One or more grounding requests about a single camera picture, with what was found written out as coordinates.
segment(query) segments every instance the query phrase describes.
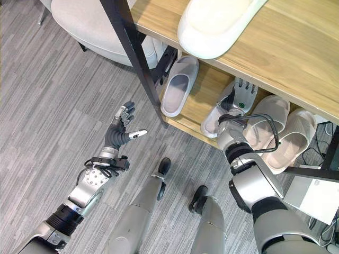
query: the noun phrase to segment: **wooden shelf board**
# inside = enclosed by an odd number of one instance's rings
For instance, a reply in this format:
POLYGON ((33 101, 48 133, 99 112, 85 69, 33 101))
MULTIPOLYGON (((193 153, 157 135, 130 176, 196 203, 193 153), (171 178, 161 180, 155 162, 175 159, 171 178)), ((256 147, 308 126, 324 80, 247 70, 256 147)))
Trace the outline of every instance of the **wooden shelf board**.
MULTIPOLYGON (((201 133, 200 123, 216 105, 221 92, 233 79, 234 76, 231 74, 201 61, 198 77, 181 113, 176 117, 166 117, 165 121, 217 148, 216 139, 207 138, 201 133)), ((259 88, 254 105, 248 114, 253 111, 260 100, 270 94, 271 93, 259 88)), ((292 104, 291 110, 295 108, 297 108, 297 106, 292 104)))
MULTIPOLYGON (((132 16, 140 32, 181 49, 188 2, 137 0, 132 16)), ((339 1, 269 0, 230 50, 204 62, 339 124, 338 13, 339 1)))

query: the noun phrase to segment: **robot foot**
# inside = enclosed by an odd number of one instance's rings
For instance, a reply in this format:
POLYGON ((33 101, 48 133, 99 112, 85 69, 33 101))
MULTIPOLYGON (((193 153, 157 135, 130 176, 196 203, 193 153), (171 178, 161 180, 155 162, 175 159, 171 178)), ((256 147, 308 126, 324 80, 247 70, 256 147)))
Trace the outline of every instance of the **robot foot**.
POLYGON ((194 193, 193 200, 189 205, 189 210, 191 213, 202 214, 202 208, 207 199, 208 188, 205 185, 201 185, 197 191, 194 193))

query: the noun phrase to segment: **white chair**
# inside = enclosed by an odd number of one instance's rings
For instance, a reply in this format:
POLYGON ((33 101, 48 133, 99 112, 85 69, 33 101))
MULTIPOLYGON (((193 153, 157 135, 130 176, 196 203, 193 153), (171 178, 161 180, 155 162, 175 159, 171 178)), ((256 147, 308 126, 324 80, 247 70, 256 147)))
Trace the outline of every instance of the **white chair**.
MULTIPOLYGON (((128 0, 130 8, 136 0, 128 0)), ((55 21, 80 44, 94 52, 131 66, 117 34, 99 0, 41 0, 55 21)), ((155 68, 167 45, 146 36, 142 48, 150 69, 155 68)))

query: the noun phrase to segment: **robot leg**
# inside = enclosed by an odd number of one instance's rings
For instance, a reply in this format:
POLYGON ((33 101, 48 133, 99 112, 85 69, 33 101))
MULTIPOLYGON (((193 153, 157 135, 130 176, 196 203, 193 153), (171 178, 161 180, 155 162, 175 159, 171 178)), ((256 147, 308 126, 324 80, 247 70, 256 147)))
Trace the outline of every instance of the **robot leg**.
POLYGON ((166 186, 164 177, 170 165, 171 161, 164 158, 158 172, 152 174, 132 204, 127 207, 109 237, 104 254, 138 253, 149 227, 155 203, 164 193, 166 186))
POLYGON ((226 238, 224 216, 216 199, 211 196, 206 196, 206 193, 207 188, 200 186, 196 192, 200 197, 195 202, 194 199, 197 199, 197 195, 195 194, 190 205, 191 212, 193 208, 193 211, 201 214, 200 224, 194 239, 191 254, 223 254, 225 253, 226 238))

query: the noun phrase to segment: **chair leg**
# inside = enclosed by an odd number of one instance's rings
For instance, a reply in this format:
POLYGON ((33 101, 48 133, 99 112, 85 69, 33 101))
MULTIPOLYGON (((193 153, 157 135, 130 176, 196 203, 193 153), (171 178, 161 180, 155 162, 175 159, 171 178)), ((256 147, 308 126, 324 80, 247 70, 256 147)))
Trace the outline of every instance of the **chair leg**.
POLYGON ((43 10, 42 10, 40 17, 39 17, 39 20, 38 20, 38 25, 42 24, 42 21, 46 17, 47 13, 48 13, 48 9, 45 6, 43 6, 43 10))
POLYGON ((86 48, 84 45, 82 45, 80 42, 78 42, 78 43, 79 43, 81 49, 82 49, 84 52, 86 52, 87 48, 86 48))

